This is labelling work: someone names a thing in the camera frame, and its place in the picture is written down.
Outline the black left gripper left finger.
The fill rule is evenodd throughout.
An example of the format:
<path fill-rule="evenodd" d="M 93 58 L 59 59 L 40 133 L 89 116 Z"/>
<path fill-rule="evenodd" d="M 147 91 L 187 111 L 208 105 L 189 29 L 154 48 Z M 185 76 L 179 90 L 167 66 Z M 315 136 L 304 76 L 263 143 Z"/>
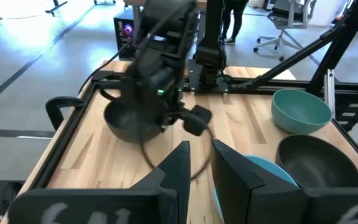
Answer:
<path fill-rule="evenodd" d="M 129 189 L 35 189 L 17 197 L 9 224 L 186 224 L 190 143 L 181 142 Z"/>

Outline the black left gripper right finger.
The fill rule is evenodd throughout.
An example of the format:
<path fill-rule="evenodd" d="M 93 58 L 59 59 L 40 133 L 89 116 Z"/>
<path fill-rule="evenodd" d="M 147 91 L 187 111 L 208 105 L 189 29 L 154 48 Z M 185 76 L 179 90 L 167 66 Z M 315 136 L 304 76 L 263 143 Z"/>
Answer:
<path fill-rule="evenodd" d="M 212 146 L 224 224 L 358 224 L 357 188 L 299 188 L 220 140 Z"/>

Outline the dark grey bowl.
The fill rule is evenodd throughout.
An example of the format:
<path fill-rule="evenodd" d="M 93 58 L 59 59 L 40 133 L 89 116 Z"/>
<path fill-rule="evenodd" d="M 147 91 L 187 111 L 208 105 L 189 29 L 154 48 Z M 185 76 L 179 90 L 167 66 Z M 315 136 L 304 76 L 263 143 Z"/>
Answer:
<path fill-rule="evenodd" d="M 105 107 L 104 120 L 117 138 L 129 143 L 140 143 L 140 134 L 147 142 L 164 132 L 161 126 L 144 121 L 136 111 L 114 101 Z"/>
<path fill-rule="evenodd" d="M 309 135 L 282 139 L 275 162 L 300 187 L 357 187 L 358 169 L 336 146 Z"/>

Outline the teal green bowl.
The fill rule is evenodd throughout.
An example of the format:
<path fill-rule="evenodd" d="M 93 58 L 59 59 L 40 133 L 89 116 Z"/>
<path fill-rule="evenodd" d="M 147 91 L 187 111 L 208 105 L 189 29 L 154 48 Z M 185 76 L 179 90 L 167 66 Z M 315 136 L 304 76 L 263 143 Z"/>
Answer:
<path fill-rule="evenodd" d="M 301 90 L 282 89 L 272 95 L 272 119 L 277 126 L 292 134 L 311 134 L 333 118 L 326 103 Z"/>

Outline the blue bowl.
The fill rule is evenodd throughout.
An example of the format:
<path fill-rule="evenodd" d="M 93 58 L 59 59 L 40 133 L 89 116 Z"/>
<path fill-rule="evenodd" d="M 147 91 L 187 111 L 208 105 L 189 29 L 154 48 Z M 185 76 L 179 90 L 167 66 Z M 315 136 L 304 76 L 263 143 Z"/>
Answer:
<path fill-rule="evenodd" d="M 285 170 L 283 170 L 280 166 L 276 165 L 275 163 L 273 163 L 269 160 L 266 160 L 262 157 L 254 156 L 254 155 L 250 155 L 250 154 L 243 154 L 243 156 L 246 157 L 248 160 L 252 161 L 253 163 L 257 164 L 258 166 L 261 166 L 268 172 L 276 175 L 277 177 L 280 177 L 281 179 L 286 180 L 287 182 L 289 182 L 295 186 L 298 186 L 297 183 L 293 180 L 293 178 Z M 214 189 L 214 204 L 215 204 L 215 208 L 216 208 L 216 211 L 217 211 L 220 219 L 224 223 L 224 218 L 223 218 L 223 214 L 221 211 L 221 206 L 219 203 L 216 189 Z"/>

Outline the black computer tower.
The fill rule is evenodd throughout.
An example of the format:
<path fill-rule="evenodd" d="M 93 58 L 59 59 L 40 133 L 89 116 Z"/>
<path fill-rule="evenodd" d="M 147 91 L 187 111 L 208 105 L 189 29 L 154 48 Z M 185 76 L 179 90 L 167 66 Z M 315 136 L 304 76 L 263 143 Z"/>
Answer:
<path fill-rule="evenodd" d="M 120 50 L 133 37 L 134 16 L 131 8 L 126 8 L 114 17 L 117 49 Z M 135 56 L 135 48 L 128 45 L 120 54 L 119 58 L 131 59 Z"/>

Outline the black table clamp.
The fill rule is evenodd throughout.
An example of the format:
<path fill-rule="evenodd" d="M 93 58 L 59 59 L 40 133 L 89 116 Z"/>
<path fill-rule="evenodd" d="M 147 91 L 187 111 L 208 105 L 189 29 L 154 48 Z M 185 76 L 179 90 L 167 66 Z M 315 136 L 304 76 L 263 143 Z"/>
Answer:
<path fill-rule="evenodd" d="M 85 101 L 72 96 L 57 96 L 49 99 L 45 104 L 45 109 L 52 126 L 57 131 L 64 120 L 62 108 L 74 107 L 81 108 L 85 106 Z"/>

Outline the person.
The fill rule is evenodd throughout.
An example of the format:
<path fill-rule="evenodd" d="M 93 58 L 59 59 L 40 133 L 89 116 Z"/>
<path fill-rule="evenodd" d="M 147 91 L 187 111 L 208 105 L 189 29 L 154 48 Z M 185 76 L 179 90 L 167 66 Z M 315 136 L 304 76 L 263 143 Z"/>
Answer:
<path fill-rule="evenodd" d="M 225 44 L 235 44 L 236 37 L 242 26 L 242 15 L 249 0 L 225 0 L 223 9 L 223 31 L 222 37 Z M 227 32 L 231 23 L 231 13 L 234 16 L 234 26 L 231 37 L 227 37 Z"/>

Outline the black stand base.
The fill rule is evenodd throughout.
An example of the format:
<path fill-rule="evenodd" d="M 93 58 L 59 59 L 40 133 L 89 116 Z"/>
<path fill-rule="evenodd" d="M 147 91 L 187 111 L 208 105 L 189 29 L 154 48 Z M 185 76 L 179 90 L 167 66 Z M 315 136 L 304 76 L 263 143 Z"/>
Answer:
<path fill-rule="evenodd" d="M 62 6 L 64 6 L 65 4 L 68 3 L 68 1 L 63 1 L 63 2 L 59 2 L 59 0 L 52 0 L 52 1 L 53 1 L 54 7 L 49 10 L 45 10 L 45 13 L 51 14 L 52 16 L 55 16 L 55 11 L 57 9 L 61 8 Z"/>

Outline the silver aluminium extrusion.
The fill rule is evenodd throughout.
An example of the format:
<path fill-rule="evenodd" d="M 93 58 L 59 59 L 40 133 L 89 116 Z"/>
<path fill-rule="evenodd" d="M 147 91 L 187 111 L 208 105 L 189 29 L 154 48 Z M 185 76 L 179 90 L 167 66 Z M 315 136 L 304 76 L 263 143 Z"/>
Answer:
<path fill-rule="evenodd" d="M 334 70 L 328 69 L 324 75 L 324 102 L 329 107 L 332 118 L 336 115 L 336 103 L 335 103 L 335 81 Z"/>

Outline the grey office chair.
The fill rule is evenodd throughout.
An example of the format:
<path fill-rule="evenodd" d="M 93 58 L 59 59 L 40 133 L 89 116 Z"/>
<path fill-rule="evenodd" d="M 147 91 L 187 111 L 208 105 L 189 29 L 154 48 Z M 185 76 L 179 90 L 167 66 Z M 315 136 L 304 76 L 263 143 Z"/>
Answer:
<path fill-rule="evenodd" d="M 258 52 L 261 47 L 272 45 L 274 50 L 280 52 L 278 59 L 282 62 L 285 59 L 284 46 L 301 50 L 285 40 L 283 34 L 286 29 L 306 29 L 313 18 L 316 2 L 317 0 L 304 0 L 302 4 L 297 0 L 276 0 L 267 18 L 280 31 L 280 35 L 278 37 L 259 36 L 258 45 L 253 48 L 253 51 Z"/>

